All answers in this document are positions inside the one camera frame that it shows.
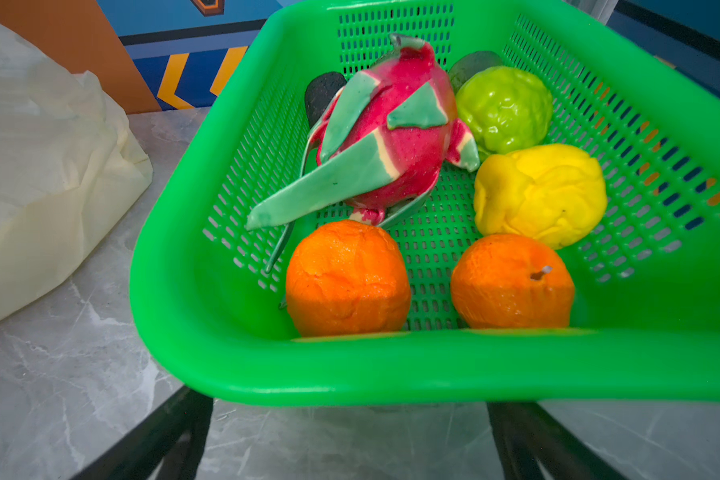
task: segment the marble tabletop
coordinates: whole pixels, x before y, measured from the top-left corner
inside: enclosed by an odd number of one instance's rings
[[[134,244],[207,109],[130,116],[154,182],[57,289],[0,322],[0,479],[65,479],[181,383],[134,327]],[[542,402],[640,480],[720,479],[720,404]],[[216,401],[197,475],[211,479],[503,477],[485,404],[259,408]]]

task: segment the white plastic bag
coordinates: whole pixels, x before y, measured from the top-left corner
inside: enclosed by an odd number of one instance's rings
[[[151,181],[98,78],[0,25],[0,319],[72,274]]]

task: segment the artificial orange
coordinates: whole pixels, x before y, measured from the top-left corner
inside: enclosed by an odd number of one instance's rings
[[[302,336],[395,332],[411,307],[398,245],[383,229],[341,220],[323,225],[293,253],[288,313]]]
[[[475,329],[568,326],[574,293],[554,250],[513,234],[472,244],[451,276],[456,311]]]

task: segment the wrinkled yellow fruit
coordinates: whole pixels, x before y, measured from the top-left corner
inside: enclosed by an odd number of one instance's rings
[[[556,250],[591,232],[607,204],[600,164],[570,145],[491,155],[474,185],[474,222],[482,235],[529,236]]]

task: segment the basket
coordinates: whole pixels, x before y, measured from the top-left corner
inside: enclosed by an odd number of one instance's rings
[[[282,227],[248,233],[245,218],[297,176],[307,83],[369,67],[389,32],[425,38],[445,69],[493,50],[535,73],[555,99],[546,142],[602,164],[605,217],[560,251],[572,328],[462,328],[449,277],[479,238],[474,175],[447,165],[426,206],[390,229],[414,293],[405,331],[304,340],[278,309],[300,239],[349,208],[300,219],[271,275]],[[156,360],[234,402],[720,400],[720,101],[559,0],[308,0],[250,47],[146,222],[131,275]]]

